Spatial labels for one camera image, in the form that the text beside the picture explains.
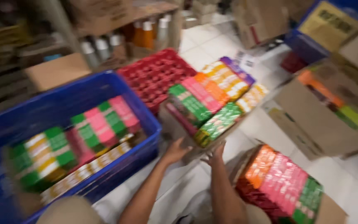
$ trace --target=orange product box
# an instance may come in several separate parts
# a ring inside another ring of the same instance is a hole
[[[242,174],[241,176],[245,176],[253,187],[258,189],[262,185],[275,158],[276,152],[270,146],[262,146],[251,166],[248,169],[245,169],[245,174]]]
[[[196,76],[194,76],[194,79],[200,83],[204,89],[207,90],[207,92],[210,93],[212,97],[222,105],[225,105],[229,101],[229,96],[221,88],[219,88],[215,82],[208,79],[206,74],[198,73]]]
[[[330,99],[330,101],[335,104],[338,108],[344,106],[344,102],[337,97],[336,95],[332,94],[331,91],[329,91],[321,82],[317,81],[310,70],[304,70],[302,73],[298,76],[298,80],[303,85],[310,85],[317,91],[319,91],[321,94],[323,94],[325,97]]]

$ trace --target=person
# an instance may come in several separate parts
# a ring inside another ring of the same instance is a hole
[[[146,224],[156,200],[158,189],[165,170],[179,161],[191,147],[182,148],[183,138],[176,140],[157,162],[131,201],[127,204],[118,220],[118,224]],[[207,153],[202,159],[211,166],[211,203],[213,220],[217,224],[248,224],[247,207],[231,187],[222,158],[226,141],[222,141],[215,152]]]

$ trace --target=white tiled floor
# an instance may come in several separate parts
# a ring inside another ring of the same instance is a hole
[[[230,16],[216,14],[211,24],[184,30],[180,47],[181,57],[199,71],[219,57],[234,56],[237,50],[244,50],[235,35],[231,19]],[[278,86],[289,76],[278,66],[282,58],[278,55],[286,51],[288,48],[282,46],[274,52],[264,54],[251,74],[268,88]],[[336,157],[309,161],[269,116],[258,108],[238,130],[227,137],[224,160],[227,162],[239,152],[253,147],[253,138],[262,140],[284,155],[290,156],[320,181],[326,193],[349,214],[348,223],[358,224],[358,156],[345,161]],[[113,210],[110,213],[111,223],[115,223],[115,219],[155,163],[156,161],[146,166],[94,206],[103,207],[103,203],[107,202],[108,207]],[[210,167],[204,163],[195,161],[186,167],[181,164],[171,167],[163,180],[149,223],[172,223],[192,196],[207,189],[209,184]]]

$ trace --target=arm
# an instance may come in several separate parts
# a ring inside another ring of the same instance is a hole
[[[146,224],[156,201],[158,189],[167,167],[179,161],[191,147],[182,149],[180,147],[183,138],[175,141],[167,150],[165,155],[157,162],[150,175],[137,190],[131,201],[122,212],[119,224]]]
[[[222,159],[226,141],[223,141],[209,159],[202,159],[212,169],[212,210],[218,224],[246,224],[247,216],[241,198],[231,187]]]

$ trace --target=hand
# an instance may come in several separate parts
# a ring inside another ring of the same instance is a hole
[[[162,162],[165,162],[167,165],[171,165],[179,161],[183,156],[190,152],[193,147],[189,146],[186,149],[183,149],[180,145],[182,144],[184,137],[176,140],[165,152],[164,156],[161,158]]]
[[[208,159],[202,158],[200,159],[203,162],[206,162],[208,165],[212,166],[213,163],[217,161],[223,161],[223,150],[225,149],[226,140],[220,142],[215,152],[206,152]]]

